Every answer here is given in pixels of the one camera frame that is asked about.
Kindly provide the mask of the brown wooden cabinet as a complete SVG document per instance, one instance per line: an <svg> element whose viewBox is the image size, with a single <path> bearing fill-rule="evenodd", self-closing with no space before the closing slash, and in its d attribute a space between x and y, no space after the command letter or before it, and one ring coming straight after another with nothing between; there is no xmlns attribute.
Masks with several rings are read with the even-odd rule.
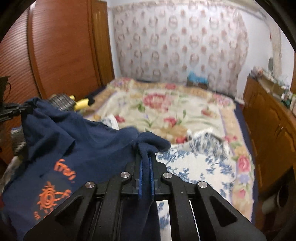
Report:
<svg viewBox="0 0 296 241"><path fill-rule="evenodd" d="M266 195L295 164L295 116L252 77L247 78L243 100L258 190Z"/></svg>

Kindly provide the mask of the beige side curtain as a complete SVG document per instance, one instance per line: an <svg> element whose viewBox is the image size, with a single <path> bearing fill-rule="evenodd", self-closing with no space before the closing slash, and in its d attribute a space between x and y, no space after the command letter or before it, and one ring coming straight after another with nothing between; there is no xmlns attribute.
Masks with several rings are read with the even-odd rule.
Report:
<svg viewBox="0 0 296 241"><path fill-rule="evenodd" d="M266 15L266 22L270 30L271 44L273 47L273 74L278 78L282 74L280 27L270 15Z"/></svg>

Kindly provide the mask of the small white fan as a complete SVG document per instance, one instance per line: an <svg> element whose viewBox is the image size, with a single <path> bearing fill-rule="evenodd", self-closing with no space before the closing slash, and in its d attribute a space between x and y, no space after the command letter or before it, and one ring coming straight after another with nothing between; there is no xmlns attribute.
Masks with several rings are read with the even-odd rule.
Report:
<svg viewBox="0 0 296 241"><path fill-rule="evenodd" d="M274 63L273 63L273 58L271 57L271 58L269 58L269 60L268 60L268 70L269 70L270 72L273 72L273 69L274 69Z"/></svg>

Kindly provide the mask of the floral bed blanket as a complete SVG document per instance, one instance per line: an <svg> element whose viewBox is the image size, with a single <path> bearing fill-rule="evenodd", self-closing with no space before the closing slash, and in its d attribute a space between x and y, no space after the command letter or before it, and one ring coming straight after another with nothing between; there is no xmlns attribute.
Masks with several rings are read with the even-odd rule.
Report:
<svg viewBox="0 0 296 241"><path fill-rule="evenodd" d="M114 116L119 128L133 126L140 132L152 132L172 145L188 142L189 134L211 129L229 146L236 168L229 202L247 219L252 218L254 164L248 134L242 129L244 121L231 98L196 87L119 78L94 100L82 111L86 119Z"/></svg>

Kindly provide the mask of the navy blue shirt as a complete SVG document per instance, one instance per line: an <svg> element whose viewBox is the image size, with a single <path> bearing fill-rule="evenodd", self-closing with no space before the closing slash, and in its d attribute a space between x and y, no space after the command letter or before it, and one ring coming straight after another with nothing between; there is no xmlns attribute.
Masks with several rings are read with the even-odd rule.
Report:
<svg viewBox="0 0 296 241"><path fill-rule="evenodd" d="M22 240L86 182L106 182L140 156L139 198L124 210L120 238L160 240L150 157L170 149L170 142L133 127L115 130L39 98L27 104L30 109L21 119L28 157L3 193L2 214L16 239Z"/></svg>

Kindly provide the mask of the black circle patterned cloth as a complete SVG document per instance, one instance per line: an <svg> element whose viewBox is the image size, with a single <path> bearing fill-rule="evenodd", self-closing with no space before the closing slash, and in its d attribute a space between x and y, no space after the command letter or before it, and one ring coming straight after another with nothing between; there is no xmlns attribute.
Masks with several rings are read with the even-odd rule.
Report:
<svg viewBox="0 0 296 241"><path fill-rule="evenodd" d="M74 111L76 105L76 102L66 94L54 94L47 101L61 111Z"/></svg>

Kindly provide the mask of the blue floral white quilt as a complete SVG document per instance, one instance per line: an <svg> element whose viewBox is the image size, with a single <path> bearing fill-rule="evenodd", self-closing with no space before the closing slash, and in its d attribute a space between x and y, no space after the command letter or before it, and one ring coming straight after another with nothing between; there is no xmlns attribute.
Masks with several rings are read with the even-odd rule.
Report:
<svg viewBox="0 0 296 241"><path fill-rule="evenodd" d="M151 132L139 133L135 128L119 129L114 116L107 117L107 124L119 136L114 152L120 161L131 162L135 154L141 157L140 190L135 201L127 201L123 208L121 240L170 240L171 222L169 203L157 201L152 189L152 156L165 164L167 170L183 181L196 184L206 181L227 201L236 178L236 168L230 159L229 146L215 136L211 129L189 134L189 141L172 145Z"/></svg>

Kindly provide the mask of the cardboard box on cabinet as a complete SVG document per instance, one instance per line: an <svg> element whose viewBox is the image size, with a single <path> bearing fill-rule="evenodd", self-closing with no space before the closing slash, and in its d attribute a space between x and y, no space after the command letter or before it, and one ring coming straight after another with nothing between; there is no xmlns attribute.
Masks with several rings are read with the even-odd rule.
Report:
<svg viewBox="0 0 296 241"><path fill-rule="evenodd" d="M267 92L270 92L272 94L276 94L279 96L283 94L283 89L277 83L274 83L269 79L259 78L258 82Z"/></svg>

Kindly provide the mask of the yellow plush toy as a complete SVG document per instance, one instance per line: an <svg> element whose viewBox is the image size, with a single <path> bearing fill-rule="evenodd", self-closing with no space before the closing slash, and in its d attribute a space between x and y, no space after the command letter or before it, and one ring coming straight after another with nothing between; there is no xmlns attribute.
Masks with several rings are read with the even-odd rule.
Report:
<svg viewBox="0 0 296 241"><path fill-rule="evenodd" d="M88 106L92 105L95 102L95 100L92 97L81 99L79 101L75 101L75 96L73 96L73 95L71 95L69 97L70 97L70 99L72 99L74 101L74 110L75 111L79 111L81 109L87 108Z"/></svg>

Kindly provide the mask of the brown louvered wardrobe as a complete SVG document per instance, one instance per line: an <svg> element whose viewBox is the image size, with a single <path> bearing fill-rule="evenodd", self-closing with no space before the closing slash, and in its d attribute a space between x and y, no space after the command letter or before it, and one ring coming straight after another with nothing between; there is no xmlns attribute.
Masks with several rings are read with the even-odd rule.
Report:
<svg viewBox="0 0 296 241"><path fill-rule="evenodd" d="M105 1L1 1L4 101L104 87L114 79L109 37Z"/></svg>

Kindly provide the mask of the blue box at headboard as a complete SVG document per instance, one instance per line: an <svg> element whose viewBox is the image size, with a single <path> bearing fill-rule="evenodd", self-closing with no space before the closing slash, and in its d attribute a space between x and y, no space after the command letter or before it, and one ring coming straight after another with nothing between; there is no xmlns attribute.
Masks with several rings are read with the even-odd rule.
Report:
<svg viewBox="0 0 296 241"><path fill-rule="evenodd" d="M196 75L194 72L190 71L187 76L187 86L195 86L201 89L208 89L207 78Z"/></svg>

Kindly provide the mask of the circle patterned curtain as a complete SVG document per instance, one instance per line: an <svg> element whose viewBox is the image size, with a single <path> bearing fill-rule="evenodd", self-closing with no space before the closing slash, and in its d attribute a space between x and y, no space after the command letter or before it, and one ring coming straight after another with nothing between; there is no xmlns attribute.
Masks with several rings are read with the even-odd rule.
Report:
<svg viewBox="0 0 296 241"><path fill-rule="evenodd" d="M195 73L210 90L236 96L248 53L237 8L220 1L143 1L112 13L122 76L185 83Z"/></svg>

